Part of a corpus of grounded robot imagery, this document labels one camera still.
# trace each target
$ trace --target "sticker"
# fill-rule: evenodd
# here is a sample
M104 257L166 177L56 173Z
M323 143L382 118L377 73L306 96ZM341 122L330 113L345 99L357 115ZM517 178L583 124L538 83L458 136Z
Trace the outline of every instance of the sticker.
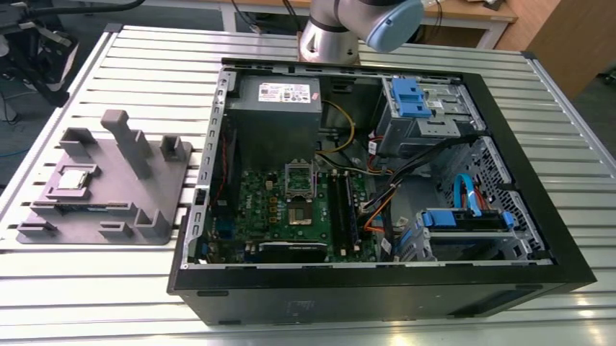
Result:
M440 102L440 101L428 101L428 107L442 108L442 102Z
M262 83L259 102L310 103L310 85Z
M370 155L377 155L377 142L367 143L367 152Z
M381 241L381 247L383 248L385 252L387 254L391 253L391 243L383 238L383 240Z

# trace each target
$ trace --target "cable connector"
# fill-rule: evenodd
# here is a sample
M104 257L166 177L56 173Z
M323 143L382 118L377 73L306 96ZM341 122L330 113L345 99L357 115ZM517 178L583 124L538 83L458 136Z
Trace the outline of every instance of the cable connector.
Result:
M250 25L250 30L258 35L261 35L261 33L263 32L263 30L255 24Z

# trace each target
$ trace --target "floor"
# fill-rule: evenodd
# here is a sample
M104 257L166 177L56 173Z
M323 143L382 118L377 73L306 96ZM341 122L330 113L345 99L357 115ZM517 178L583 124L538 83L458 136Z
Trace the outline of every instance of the floor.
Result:
M55 1L56 6L73 6L71 1ZM142 6L130 12L63 16L61 21L67 31L80 40L79 53L75 60L75 71L81 66L88 52L95 45L96 39L107 23L120 22L127 25L143 25L151 27L175 27L182 29L222 30L222 20L216 11ZM238 22L239 31L249 32L247 25ZM45 125L53 108L36 93L16 81L0 81L1 93L11 100L8 104L20 114L20 121L9 125L0 121L0 191L17 170L24 154L3 156L32 145L39 132ZM616 156L616 83L607 86L596 79L584 93L573 100L573 104L584 119L589 123L595 133L603 140L612 155Z

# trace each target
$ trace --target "aluminum table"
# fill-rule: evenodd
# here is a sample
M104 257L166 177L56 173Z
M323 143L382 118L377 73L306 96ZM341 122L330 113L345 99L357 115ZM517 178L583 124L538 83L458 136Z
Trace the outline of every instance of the aluminum table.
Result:
M484 75L504 116L559 208L599 282L485 319L207 327L176 296L162 247L21 245L16 224L41 193L63 151L63 130L100 126L124 109L148 139L182 135L204 144L223 56L295 60L294 37L115 27L104 32L0 197L0 342L75 345L616 345L616 165L542 67L520 53L408 45L391 54L359 47L363 65ZM195 183L200 151L186 184Z

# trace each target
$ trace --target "yellow wire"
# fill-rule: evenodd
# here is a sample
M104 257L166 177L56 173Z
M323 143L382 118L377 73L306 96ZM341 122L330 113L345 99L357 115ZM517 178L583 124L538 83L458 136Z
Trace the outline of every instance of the yellow wire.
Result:
M327 101L326 99L323 99L322 101L327 103L329 105L331 105L342 113L342 115L345 115L345 118L347 119L349 125L350 125L349 140L338 148L317 150L318 154L330 154L330 153L335 153L341 149L345 149L345 147L350 145L350 143L353 142L353 138L355 137L355 124L353 123L353 118L350 117L349 113L342 109L341 106L338 106L334 102Z

